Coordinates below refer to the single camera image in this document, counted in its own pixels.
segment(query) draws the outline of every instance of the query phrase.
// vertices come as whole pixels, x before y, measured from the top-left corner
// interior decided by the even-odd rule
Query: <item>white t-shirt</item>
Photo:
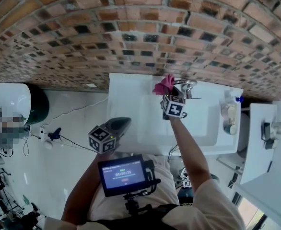
[[[160,205],[176,204],[179,200],[169,170],[169,164],[163,156],[143,155],[144,160],[152,159],[155,165],[156,178],[161,179],[156,191],[149,196],[137,197],[140,207],[151,204],[153,208]],[[102,186],[99,186],[88,212],[88,219],[114,220],[130,217],[125,206],[123,195],[105,197]],[[204,182],[194,193],[193,206],[177,206],[168,212],[162,222],[178,230],[241,230],[244,222],[237,210],[221,192],[214,180]],[[45,230],[107,230],[96,222],[87,222],[82,226],[47,218]]]

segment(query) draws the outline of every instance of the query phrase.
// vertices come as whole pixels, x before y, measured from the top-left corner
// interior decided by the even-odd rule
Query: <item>red cloth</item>
[[[164,95],[166,88],[168,88],[171,92],[173,90],[174,80],[175,77],[172,74],[168,74],[166,78],[155,85],[155,88],[152,92],[155,94]]]

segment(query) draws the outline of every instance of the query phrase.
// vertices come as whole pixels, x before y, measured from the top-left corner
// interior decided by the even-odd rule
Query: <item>person's left arm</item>
[[[62,220],[74,225],[85,224],[94,194],[100,184],[98,162],[109,160],[112,153],[97,154],[94,161],[80,178],[70,193],[62,215]]]

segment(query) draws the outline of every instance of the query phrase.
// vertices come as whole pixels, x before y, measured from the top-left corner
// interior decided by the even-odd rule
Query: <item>chrome faucet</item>
[[[195,85],[197,85],[197,81],[188,80],[188,79],[180,79],[175,80],[174,85],[181,84],[181,91],[185,95],[186,99],[192,99],[192,89]]]

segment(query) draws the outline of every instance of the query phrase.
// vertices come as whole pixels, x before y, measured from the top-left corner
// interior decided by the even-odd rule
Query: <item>black device on table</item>
[[[99,162],[98,168],[106,197],[126,194],[123,196],[128,201],[126,208],[132,216],[152,209],[151,205],[139,208],[138,203],[133,199],[150,195],[155,191],[156,185],[161,182],[160,179],[155,178],[152,160],[144,161],[141,155],[135,155]],[[148,192],[145,189],[149,187],[151,187],[151,191]]]

